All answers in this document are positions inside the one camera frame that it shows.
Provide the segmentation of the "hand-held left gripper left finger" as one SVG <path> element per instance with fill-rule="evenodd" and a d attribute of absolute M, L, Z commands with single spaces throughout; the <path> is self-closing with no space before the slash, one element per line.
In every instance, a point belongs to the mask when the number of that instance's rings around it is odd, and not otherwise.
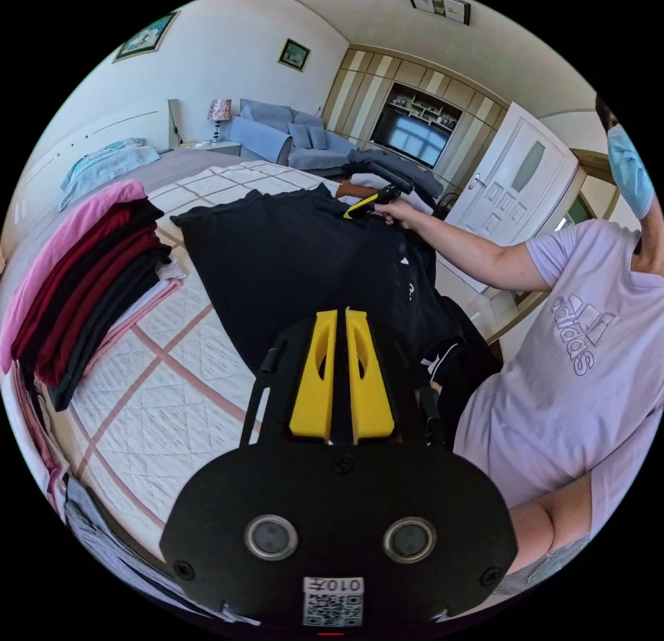
<path fill-rule="evenodd" d="M 336 310 L 315 317 L 288 424 L 295 438 L 330 438 L 337 322 Z"/>

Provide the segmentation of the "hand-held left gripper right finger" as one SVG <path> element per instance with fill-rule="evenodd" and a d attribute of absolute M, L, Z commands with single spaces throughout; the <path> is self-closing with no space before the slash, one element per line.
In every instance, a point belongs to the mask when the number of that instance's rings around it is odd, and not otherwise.
<path fill-rule="evenodd" d="M 345 310 L 354 443 L 391 437 L 395 422 L 367 314 Z"/>

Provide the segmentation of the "person's right hand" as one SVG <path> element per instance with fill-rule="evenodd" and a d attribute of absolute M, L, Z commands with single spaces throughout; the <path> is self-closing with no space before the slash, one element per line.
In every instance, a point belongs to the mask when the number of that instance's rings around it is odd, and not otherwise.
<path fill-rule="evenodd" d="M 422 218 L 427 216 L 401 199 L 386 204 L 376 204 L 374 211 L 381 215 L 387 224 L 399 224 L 407 230 L 416 229 Z"/>

